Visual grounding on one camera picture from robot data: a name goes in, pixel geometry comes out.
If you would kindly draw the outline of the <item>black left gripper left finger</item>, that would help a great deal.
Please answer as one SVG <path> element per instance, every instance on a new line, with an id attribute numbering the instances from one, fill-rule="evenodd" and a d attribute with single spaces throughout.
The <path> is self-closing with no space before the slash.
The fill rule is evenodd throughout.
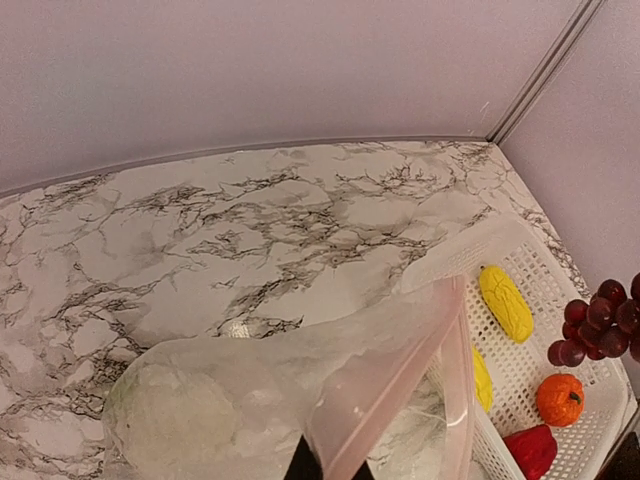
<path id="1" fill-rule="evenodd" d="M 291 462 L 287 468 L 284 480 L 322 480 L 321 465 L 311 451 L 306 439 L 301 437 Z"/>

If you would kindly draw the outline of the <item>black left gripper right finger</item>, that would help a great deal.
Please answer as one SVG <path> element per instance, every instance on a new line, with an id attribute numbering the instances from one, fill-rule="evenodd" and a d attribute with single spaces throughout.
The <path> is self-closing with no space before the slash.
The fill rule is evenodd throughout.
<path id="1" fill-rule="evenodd" d="M 366 461 L 364 461 L 357 472 L 352 477 L 352 480 L 375 480 L 372 471 Z"/>

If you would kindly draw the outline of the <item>clear zip top bag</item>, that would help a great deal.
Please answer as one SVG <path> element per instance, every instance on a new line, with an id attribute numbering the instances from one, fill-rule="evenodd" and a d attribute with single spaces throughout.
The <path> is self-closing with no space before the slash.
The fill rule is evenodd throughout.
<path id="1" fill-rule="evenodd" d="M 211 479 L 284 479 L 301 437 L 323 479 L 352 479 L 364 461 L 374 478 L 464 479 L 475 423 L 465 290 L 454 276 L 264 339 L 166 341 L 120 378 L 158 364 L 225 390 L 241 426 Z M 141 479 L 103 426 L 104 477 Z"/>

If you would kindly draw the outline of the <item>white cabbage toy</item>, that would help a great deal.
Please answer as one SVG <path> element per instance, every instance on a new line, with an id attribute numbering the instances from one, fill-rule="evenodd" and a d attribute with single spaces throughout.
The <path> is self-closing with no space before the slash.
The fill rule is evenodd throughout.
<path id="1" fill-rule="evenodd" d="M 209 375 L 152 364 L 122 376 L 103 423 L 141 479 L 211 479 L 241 416 Z"/>

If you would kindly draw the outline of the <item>red grape bunch toy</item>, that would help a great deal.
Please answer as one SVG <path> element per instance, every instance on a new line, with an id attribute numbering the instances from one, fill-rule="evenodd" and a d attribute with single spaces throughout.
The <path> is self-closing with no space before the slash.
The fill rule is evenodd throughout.
<path id="1" fill-rule="evenodd" d="M 602 282 L 591 300 L 575 299 L 564 309 L 563 338 L 553 342 L 547 359 L 554 366 L 577 367 L 629 354 L 639 360 L 639 277 L 626 289 L 619 281 Z"/>

